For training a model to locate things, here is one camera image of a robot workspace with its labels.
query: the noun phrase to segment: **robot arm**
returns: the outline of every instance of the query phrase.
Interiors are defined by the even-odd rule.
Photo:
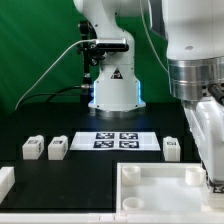
[[[183,102],[208,184],[220,193],[224,184],[224,107],[219,104],[224,97],[224,1],[163,0],[163,17],[170,91]]]
[[[122,8],[125,7],[128,15],[140,13],[140,6],[133,7],[137,6],[136,0],[74,0],[74,3],[96,31],[98,40],[92,48],[128,45],[126,52],[105,49],[100,74],[94,83],[94,100],[89,103],[90,111],[105,117],[127,117],[141,112],[145,103],[134,74],[134,38],[119,28],[115,20]]]

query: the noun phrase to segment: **white tray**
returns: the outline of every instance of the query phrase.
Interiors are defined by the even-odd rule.
[[[140,183],[136,186],[122,183],[122,168],[128,165],[141,169]],[[118,164],[117,213],[201,212],[207,186],[204,183],[201,187],[191,187],[185,183],[185,170],[189,166],[200,167],[200,164]],[[122,202],[131,197],[143,200],[144,208],[124,210]]]

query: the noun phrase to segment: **green backdrop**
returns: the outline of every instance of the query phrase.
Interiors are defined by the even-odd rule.
[[[14,110],[19,98],[68,46],[80,40],[77,28],[80,20],[84,17],[76,11],[72,0],[0,0],[0,119]],[[135,73],[143,82],[143,99],[146,102],[176,101],[169,94],[167,74],[152,53],[141,18],[121,18],[118,24],[136,39]],[[167,42],[153,33],[151,36],[166,64]],[[78,85],[82,74],[82,57],[73,50],[31,95]],[[92,69],[92,74],[96,78],[98,70]]]

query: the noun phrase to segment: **white block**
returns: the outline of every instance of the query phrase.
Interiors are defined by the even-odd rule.
[[[177,138],[166,137],[163,139],[163,153],[165,161],[180,161],[180,145]]]
[[[49,160],[63,160],[68,151],[68,138],[66,136],[55,137],[48,146]]]
[[[30,137],[23,145],[23,159],[36,160],[44,151],[44,138],[41,135]]]
[[[14,167],[3,167],[0,170],[0,204],[15,183]]]

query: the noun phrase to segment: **black table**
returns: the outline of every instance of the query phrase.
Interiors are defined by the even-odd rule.
[[[77,131],[156,133],[162,149],[166,136],[178,138],[181,162],[198,162],[183,108],[176,103],[151,103],[141,116],[105,119],[88,113],[79,103],[33,103],[13,112],[0,124],[0,168],[15,167],[16,183],[0,212],[115,212],[118,162],[164,162],[158,151],[68,151],[63,161],[49,161],[47,146],[66,135],[71,144]],[[43,135],[39,160],[24,161],[22,145]]]

